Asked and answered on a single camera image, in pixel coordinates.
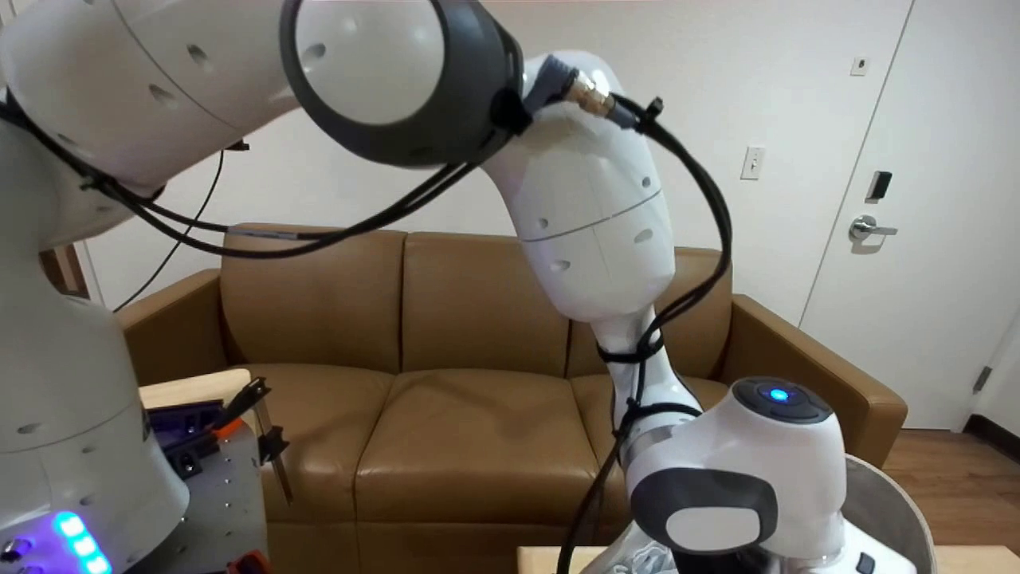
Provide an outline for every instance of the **brown leather couch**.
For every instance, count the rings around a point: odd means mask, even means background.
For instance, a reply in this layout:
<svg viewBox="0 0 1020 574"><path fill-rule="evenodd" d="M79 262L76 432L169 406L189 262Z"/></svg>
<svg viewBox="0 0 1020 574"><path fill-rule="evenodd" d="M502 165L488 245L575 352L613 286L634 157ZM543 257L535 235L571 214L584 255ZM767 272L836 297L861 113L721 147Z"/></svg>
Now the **brown leather couch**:
<svg viewBox="0 0 1020 574"><path fill-rule="evenodd" d="M267 239L231 235L231 248ZM717 262L682 248L689 291ZM297 501L264 471L283 574L509 574L555 544L608 453L608 381L586 325L562 319L514 239L372 234L290 262L227 257L121 311L143 382L249 367L287 427ZM881 461L906 402L730 280L666 330L705 406L739 376L786 376ZM623 527L613 476L586 542Z"/></svg>

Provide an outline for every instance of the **wall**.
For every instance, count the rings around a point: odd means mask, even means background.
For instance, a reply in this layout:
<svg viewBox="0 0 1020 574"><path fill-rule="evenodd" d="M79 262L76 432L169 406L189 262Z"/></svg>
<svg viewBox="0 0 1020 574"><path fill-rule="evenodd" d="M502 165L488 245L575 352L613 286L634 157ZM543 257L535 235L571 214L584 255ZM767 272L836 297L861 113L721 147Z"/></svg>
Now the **wall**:
<svg viewBox="0 0 1020 574"><path fill-rule="evenodd" d="M736 218L736 286L801 319L810 280L874 113L899 20L881 0L489 0L529 55L588 47L628 92L661 96L666 125L722 184ZM870 57L868 75L852 62ZM249 137L228 157L211 219L290 219L345 226L398 198L419 171L366 165L302 116ZM763 147L763 175L739 182L745 144ZM666 157L679 242L712 245L710 218L689 175ZM169 184L166 204L194 210L202 162ZM403 229L509 234L498 193L475 175ZM166 239L130 219L86 242L106 303L124 299L161 257ZM159 283L214 264L189 248Z"/></svg>
<svg viewBox="0 0 1020 574"><path fill-rule="evenodd" d="M1020 310L1012 315L1011 335L1000 342L993 374L978 394L976 415L993 420L998 427L1020 436Z"/></svg>

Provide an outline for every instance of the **white door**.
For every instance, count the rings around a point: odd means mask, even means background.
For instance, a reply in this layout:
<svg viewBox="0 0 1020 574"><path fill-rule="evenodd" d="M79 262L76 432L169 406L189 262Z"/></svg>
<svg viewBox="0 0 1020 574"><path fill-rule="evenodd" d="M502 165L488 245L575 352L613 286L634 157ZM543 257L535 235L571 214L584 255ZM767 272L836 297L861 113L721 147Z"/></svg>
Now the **white door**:
<svg viewBox="0 0 1020 574"><path fill-rule="evenodd" d="M857 218L899 234L854 245ZM1020 4L915 0L804 330L900 393L911 427L961 427L1016 303Z"/></svg>

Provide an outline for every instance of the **floor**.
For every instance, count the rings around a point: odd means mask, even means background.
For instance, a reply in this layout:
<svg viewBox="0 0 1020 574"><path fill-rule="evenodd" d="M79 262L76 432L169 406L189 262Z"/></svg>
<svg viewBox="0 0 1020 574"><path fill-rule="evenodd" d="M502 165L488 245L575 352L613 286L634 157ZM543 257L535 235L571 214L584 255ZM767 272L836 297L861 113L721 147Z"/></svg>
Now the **floor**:
<svg viewBox="0 0 1020 574"><path fill-rule="evenodd" d="M1020 461L943 432L906 432L881 466L921 507L938 544L1011 544L1020 556Z"/></svg>

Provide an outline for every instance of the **table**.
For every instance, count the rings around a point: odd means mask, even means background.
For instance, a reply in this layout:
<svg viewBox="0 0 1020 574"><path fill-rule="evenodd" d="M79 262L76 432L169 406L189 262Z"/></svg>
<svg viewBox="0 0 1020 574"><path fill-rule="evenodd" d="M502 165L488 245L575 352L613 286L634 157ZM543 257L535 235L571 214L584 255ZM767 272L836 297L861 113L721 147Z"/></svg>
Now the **table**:
<svg viewBox="0 0 1020 574"><path fill-rule="evenodd" d="M584 544L572 553L571 574L581 574L602 547ZM939 574L1020 574L1020 559L1008 544L938 544ZM517 574L555 574L556 547L517 547Z"/></svg>

